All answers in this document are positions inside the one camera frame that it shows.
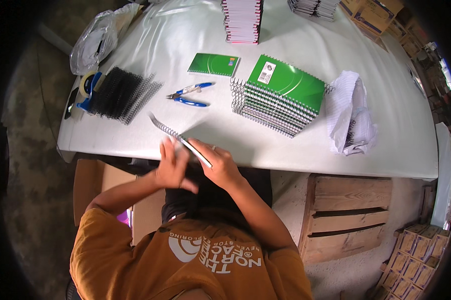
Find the crumpled white paper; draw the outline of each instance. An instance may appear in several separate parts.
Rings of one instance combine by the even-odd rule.
[[[367,109],[367,92],[359,74],[342,71],[325,95],[330,150],[337,154],[367,153],[376,142],[377,124]]]

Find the plastic bag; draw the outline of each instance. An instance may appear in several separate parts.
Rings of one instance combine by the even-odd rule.
[[[70,70],[85,75],[99,69],[99,63],[117,47],[127,31],[139,4],[129,3],[116,11],[106,10],[96,15],[77,40],[70,53]]]

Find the white table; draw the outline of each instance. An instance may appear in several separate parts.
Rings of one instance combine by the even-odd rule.
[[[285,0],[265,1],[259,45],[226,43],[222,22],[218,0],[169,0],[152,7],[129,28],[128,36],[100,70],[107,73],[119,66],[141,75],[154,72],[164,86],[129,126],[74,108],[72,117],[62,120],[58,148],[159,159],[164,133],[150,122],[148,112],[152,111],[186,137],[228,149],[239,165],[326,174],[437,177],[431,112],[407,73],[409,58],[390,35],[383,36],[387,53],[364,37],[340,8],[336,21],[327,22],[293,14]],[[187,73],[197,52],[241,57],[235,76],[242,79],[248,78],[260,54],[328,83],[342,70],[359,73],[373,121],[378,124],[377,146],[365,155],[331,153],[324,103],[319,116],[293,139],[234,114],[228,77]],[[165,99],[183,87],[209,81],[216,84],[187,95],[209,102],[209,107]]]

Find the green notebook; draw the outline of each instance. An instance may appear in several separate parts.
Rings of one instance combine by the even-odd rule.
[[[197,53],[187,71],[232,77],[238,62],[236,56]]]
[[[261,55],[247,83],[262,87],[289,102],[309,107],[318,114],[324,82],[280,60]]]

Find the blue-handled pliers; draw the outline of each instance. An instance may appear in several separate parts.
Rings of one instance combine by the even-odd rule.
[[[181,95],[200,90],[201,88],[204,88],[204,87],[210,87],[211,85],[212,85],[212,83],[210,83],[210,82],[198,83],[196,85],[189,85],[188,87],[185,87],[185,88],[181,89],[180,91],[177,91],[176,93],[167,95],[165,97],[167,99],[173,99],[174,101],[178,101],[178,102],[181,102],[181,103],[184,103],[187,105],[193,105],[193,106],[198,106],[198,107],[204,108],[207,106],[207,104],[185,99],[185,98],[181,97]]]

